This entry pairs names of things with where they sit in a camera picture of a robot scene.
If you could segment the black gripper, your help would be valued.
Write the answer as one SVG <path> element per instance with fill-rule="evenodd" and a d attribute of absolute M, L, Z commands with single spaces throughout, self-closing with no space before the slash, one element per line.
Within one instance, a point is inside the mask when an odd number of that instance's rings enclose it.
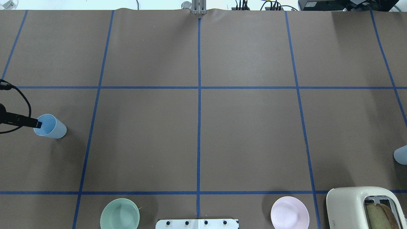
<path fill-rule="evenodd" d="M 34 119 L 28 116 L 23 116 L 15 113 L 7 113 L 6 108 L 2 103 L 0 104 L 0 123 L 17 127 L 31 127 L 31 128 L 42 127 L 42 122 L 40 122 L 38 119 Z"/>

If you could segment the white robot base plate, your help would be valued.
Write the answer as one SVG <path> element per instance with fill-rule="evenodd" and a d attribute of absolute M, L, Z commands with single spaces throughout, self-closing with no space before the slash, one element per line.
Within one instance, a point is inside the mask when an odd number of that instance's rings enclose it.
<path fill-rule="evenodd" d="M 159 220 L 156 229 L 239 229 L 235 219 L 166 219 Z"/>

